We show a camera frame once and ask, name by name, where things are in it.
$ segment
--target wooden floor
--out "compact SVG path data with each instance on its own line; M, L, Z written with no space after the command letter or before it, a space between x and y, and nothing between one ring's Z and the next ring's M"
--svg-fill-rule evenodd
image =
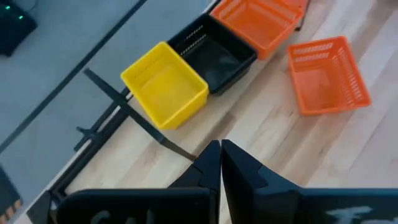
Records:
M247 85L244 93L227 91L222 100L210 100L210 104L225 106L225 111L205 112L218 116L217 125L204 132L209 135L193 137L193 130L206 129L203 123L210 122L199 114L182 127L184 137L179 136L177 143L199 154L204 139L230 139L304 187L398 187L398 1L312 0L304 28L289 42L337 35L350 41L372 106L301 116L282 49L267 66L256 62L252 69L261 71L254 81L246 78L233 87L239 92L239 85ZM234 96L238 102L227 106ZM173 139L173 132L166 135ZM67 192L166 187L190 164L127 119ZM220 219L220 223L230 223L224 194Z

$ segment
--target yellow basket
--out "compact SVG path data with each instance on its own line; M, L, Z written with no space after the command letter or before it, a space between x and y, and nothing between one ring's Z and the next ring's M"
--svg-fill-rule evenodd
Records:
M207 83L166 43L160 42L122 74L159 129L177 129L207 101Z

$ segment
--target black basket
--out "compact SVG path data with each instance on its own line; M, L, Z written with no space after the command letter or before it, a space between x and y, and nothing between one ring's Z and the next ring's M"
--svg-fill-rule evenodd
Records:
M256 51L208 14L186 26L169 45L221 94L238 81L257 58Z

